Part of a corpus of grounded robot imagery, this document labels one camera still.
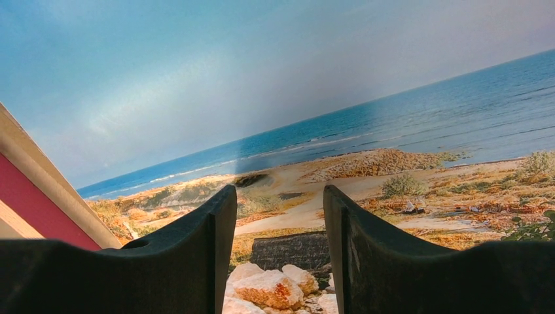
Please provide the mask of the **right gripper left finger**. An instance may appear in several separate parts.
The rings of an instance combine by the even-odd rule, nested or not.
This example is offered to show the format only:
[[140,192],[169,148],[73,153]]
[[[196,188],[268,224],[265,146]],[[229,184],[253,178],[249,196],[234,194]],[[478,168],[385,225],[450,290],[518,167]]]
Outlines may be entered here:
[[120,249],[1,242],[2,313],[220,313],[236,188]]

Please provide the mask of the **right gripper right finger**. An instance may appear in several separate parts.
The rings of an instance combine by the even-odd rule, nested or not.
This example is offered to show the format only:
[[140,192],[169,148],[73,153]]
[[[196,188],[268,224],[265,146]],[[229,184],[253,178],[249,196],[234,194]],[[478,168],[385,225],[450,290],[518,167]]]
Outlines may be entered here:
[[554,244],[489,241],[458,251],[323,191],[340,313],[553,313]]

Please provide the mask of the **pink wooden photo frame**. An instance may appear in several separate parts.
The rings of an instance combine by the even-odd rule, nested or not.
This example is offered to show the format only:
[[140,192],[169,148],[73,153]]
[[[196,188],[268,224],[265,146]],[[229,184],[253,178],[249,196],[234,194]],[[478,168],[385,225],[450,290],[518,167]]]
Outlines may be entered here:
[[5,106],[1,239],[58,240],[88,251],[122,246]]

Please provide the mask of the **beach landscape photo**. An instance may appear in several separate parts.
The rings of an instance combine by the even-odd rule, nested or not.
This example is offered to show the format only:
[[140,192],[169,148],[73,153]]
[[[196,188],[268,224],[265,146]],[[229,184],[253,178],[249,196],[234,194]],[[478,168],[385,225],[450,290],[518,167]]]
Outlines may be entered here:
[[86,200],[330,148],[515,155],[553,1],[2,1],[1,102]]

